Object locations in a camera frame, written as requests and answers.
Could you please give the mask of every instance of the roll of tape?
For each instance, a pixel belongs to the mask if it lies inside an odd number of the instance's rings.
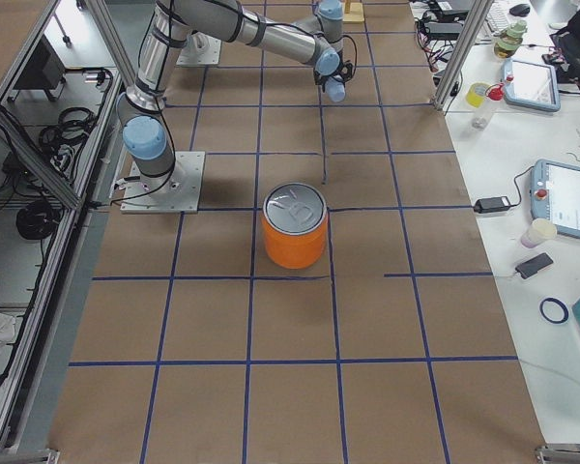
[[[485,97],[485,92],[487,91],[488,87],[490,87],[490,84],[475,82],[473,85],[471,85],[471,88],[466,94],[466,102],[468,102],[470,106],[479,108],[481,102],[483,102],[483,98]]]

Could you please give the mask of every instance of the tiled surface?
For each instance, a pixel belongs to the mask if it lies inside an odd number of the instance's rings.
[[[177,147],[207,152],[201,211],[110,213],[50,439],[65,462],[535,461],[408,5],[364,6],[345,28],[359,68],[343,103],[310,69],[237,43],[219,68],[172,76]],[[287,21],[310,3],[247,8]],[[260,208],[285,182],[328,201],[325,253],[304,270],[263,246]]]

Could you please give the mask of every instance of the computer mouse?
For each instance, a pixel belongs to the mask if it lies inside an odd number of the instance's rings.
[[[531,6],[526,3],[520,3],[509,9],[509,14],[512,16],[528,16],[531,12]]]

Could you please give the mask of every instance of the tablet screen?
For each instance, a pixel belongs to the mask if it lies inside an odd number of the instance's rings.
[[[547,164],[550,220],[580,230],[580,171]]]
[[[512,90],[517,99],[554,103],[550,69],[512,60]]]

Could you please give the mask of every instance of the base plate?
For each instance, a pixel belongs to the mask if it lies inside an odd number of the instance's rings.
[[[365,22],[365,14],[363,14],[363,3],[352,2],[350,4],[350,12],[344,12],[344,22],[346,23],[359,23]]]
[[[212,37],[208,38],[209,46],[206,51],[193,54],[187,48],[184,48],[178,57],[176,66],[180,68],[192,68],[198,66],[216,66],[219,64],[221,57],[221,41]]]
[[[204,152],[176,152],[176,164],[187,173],[185,179],[176,179],[178,187],[172,192],[156,198],[155,194],[134,198],[121,203],[120,210],[125,214],[155,213],[197,213],[202,189],[204,172]],[[130,176],[139,176],[139,169],[133,163]],[[143,185],[133,182],[125,189],[125,198],[146,193]]]

